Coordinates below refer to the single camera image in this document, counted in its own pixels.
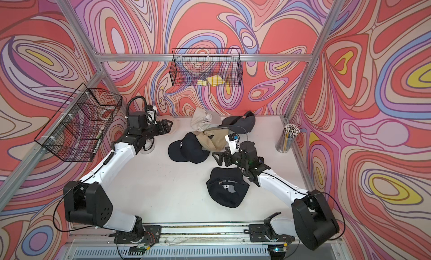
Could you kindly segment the black cap with white logo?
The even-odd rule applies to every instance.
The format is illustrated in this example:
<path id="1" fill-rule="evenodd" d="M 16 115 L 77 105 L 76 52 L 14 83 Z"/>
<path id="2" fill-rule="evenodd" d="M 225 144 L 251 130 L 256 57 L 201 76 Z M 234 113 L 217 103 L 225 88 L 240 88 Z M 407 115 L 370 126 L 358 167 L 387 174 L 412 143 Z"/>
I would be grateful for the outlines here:
<path id="1" fill-rule="evenodd" d="M 183 139 L 171 143 L 168 147 L 168 156 L 174 162 L 191 162 L 194 164 L 204 162 L 210 155 L 203 150 L 196 135 L 187 133 Z"/>

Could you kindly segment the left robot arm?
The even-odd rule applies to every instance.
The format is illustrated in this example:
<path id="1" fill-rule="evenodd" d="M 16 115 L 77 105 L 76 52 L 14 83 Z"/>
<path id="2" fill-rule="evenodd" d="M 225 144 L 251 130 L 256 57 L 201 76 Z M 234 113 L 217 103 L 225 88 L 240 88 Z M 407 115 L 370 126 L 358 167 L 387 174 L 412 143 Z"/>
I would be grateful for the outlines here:
<path id="1" fill-rule="evenodd" d="M 173 125 L 170 120 L 158 120 L 156 107 L 143 96 L 135 96 L 132 101 L 137 99 L 143 101 L 143 109 L 127 110 L 127 127 L 112 143 L 109 154 L 80 180 L 65 185 L 62 200 L 67 222 L 126 233 L 144 231 L 141 218 L 115 208 L 106 193 L 126 164 L 140 152 L 151 153 L 155 138 L 168 134 Z"/>

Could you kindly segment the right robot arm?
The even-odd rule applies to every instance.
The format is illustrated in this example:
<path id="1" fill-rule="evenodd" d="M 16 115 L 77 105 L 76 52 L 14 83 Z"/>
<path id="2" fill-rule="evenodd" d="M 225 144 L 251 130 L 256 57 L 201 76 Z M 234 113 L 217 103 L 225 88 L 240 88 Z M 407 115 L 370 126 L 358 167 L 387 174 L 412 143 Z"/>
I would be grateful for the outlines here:
<path id="1" fill-rule="evenodd" d="M 276 212 L 262 224 L 250 224 L 245 230 L 251 242 L 293 242 L 299 239 L 314 251 L 340 231 L 339 224 L 324 196 L 293 185 L 277 175 L 264 158 L 259 157 L 254 142 L 230 141 L 224 152 L 213 152 L 218 163 L 207 181 L 213 200 L 222 206 L 236 208 L 244 200 L 249 183 L 264 188 L 291 206 L 292 219 Z"/>

